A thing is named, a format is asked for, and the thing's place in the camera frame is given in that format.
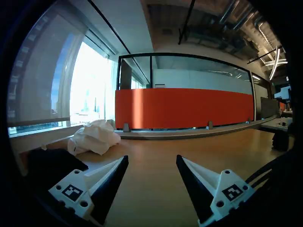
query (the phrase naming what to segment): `black object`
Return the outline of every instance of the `black object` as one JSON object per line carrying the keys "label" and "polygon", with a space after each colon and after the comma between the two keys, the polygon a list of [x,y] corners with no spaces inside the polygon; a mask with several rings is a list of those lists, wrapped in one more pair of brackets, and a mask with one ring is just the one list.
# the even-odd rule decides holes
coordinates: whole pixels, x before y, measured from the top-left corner
{"label": "black object", "polygon": [[268,118],[279,114],[279,103],[275,99],[261,97],[261,118]]}
{"label": "black object", "polygon": [[276,159],[270,161],[269,163],[262,166],[260,169],[258,169],[256,172],[254,172],[249,178],[246,179],[246,183],[253,182],[257,177],[259,177],[261,174],[267,172],[265,175],[263,175],[261,178],[259,178],[255,183],[252,184],[252,187],[254,188],[261,182],[265,181],[266,179],[269,179],[271,177],[278,177],[278,174],[273,174],[276,171],[280,171],[283,169],[283,165],[281,164],[286,163],[291,155],[293,154],[293,150],[289,151],[288,153],[285,153],[284,155],[281,155],[277,157]]}
{"label": "black object", "polygon": [[296,125],[292,122],[287,128],[287,133],[288,135],[295,136],[296,131],[297,131]]}
{"label": "black object", "polygon": [[149,79],[150,79],[150,88],[153,88],[153,60],[152,56],[149,57]]}
{"label": "black object", "polygon": [[196,0],[192,0],[192,1],[191,1],[191,4],[190,4],[190,6],[189,6],[189,9],[188,9],[188,12],[187,12],[187,16],[186,16],[186,19],[185,19],[185,22],[184,22],[183,29],[182,29],[182,32],[181,32],[181,33],[180,33],[180,29],[179,29],[179,33],[180,33],[180,35],[179,35],[179,42],[178,42],[179,45],[180,45],[180,43],[181,43],[181,41],[182,41],[182,38],[183,38],[183,36],[184,36],[184,34],[185,34],[185,32],[186,32],[187,23],[188,23],[188,20],[189,20],[191,14],[192,14],[192,9],[194,8],[195,1],[196,1]]}
{"label": "black object", "polygon": [[38,148],[28,154],[27,179],[36,190],[49,190],[74,169],[84,171],[88,166],[65,149]]}
{"label": "black object", "polygon": [[182,156],[179,154],[177,155],[176,164],[186,186],[189,197],[191,198],[192,204],[195,207],[200,223],[203,223],[211,215],[213,215],[210,204],[214,197],[192,173],[192,171],[190,171]]}
{"label": "black object", "polygon": [[277,131],[272,138],[272,146],[278,151],[287,151],[289,135],[284,131]]}
{"label": "black object", "polygon": [[91,196],[92,202],[95,205],[91,216],[102,225],[104,224],[107,213],[116,196],[127,166],[128,156],[125,155],[119,166]]}
{"label": "black object", "polygon": [[292,113],[282,113],[281,117],[292,117]]}

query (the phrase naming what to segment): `window blind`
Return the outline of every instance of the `window blind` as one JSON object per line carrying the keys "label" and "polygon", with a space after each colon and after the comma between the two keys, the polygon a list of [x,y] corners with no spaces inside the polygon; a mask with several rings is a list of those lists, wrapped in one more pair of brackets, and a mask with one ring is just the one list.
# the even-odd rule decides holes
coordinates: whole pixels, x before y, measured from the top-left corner
{"label": "window blind", "polygon": [[68,121],[73,68],[87,26],[59,4],[37,21],[16,57],[8,127]]}

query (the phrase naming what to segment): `white plastic bag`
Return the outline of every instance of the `white plastic bag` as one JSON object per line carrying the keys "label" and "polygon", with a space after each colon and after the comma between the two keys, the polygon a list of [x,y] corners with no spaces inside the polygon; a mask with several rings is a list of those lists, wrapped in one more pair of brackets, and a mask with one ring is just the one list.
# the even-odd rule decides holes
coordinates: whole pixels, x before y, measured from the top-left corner
{"label": "white plastic bag", "polygon": [[121,137],[114,133],[113,123],[113,120],[95,120],[84,124],[84,127],[70,138],[67,145],[68,152],[72,155],[86,151],[104,154],[111,146],[121,141]]}

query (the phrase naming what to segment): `office desk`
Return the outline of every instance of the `office desk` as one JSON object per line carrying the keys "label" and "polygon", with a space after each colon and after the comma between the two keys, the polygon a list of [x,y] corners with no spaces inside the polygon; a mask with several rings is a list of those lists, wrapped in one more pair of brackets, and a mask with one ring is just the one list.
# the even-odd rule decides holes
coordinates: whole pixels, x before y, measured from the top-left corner
{"label": "office desk", "polygon": [[265,129],[271,129],[271,130],[282,130],[287,132],[289,124],[292,123],[291,117],[282,117],[282,118],[275,118],[271,121],[265,122],[261,124],[262,128]]}
{"label": "office desk", "polygon": [[198,226],[198,217],[176,166],[176,156],[220,173],[230,168],[243,179],[281,155],[272,150],[273,134],[246,129],[214,137],[173,140],[122,140],[104,155],[87,152],[77,158],[90,170],[123,155],[129,165],[106,227]]}

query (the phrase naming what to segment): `red-orange wall panel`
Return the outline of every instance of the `red-orange wall panel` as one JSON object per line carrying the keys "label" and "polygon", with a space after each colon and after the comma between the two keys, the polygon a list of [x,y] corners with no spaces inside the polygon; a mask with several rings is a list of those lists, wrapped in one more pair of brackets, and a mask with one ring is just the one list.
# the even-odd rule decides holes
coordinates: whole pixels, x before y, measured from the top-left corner
{"label": "red-orange wall panel", "polygon": [[156,88],[116,91],[116,127],[183,128],[253,119],[253,96],[205,89]]}
{"label": "red-orange wall panel", "polygon": [[285,110],[285,104],[284,103],[280,103],[280,102],[279,102],[279,104],[280,104],[280,108],[282,109],[282,111],[284,111]]}

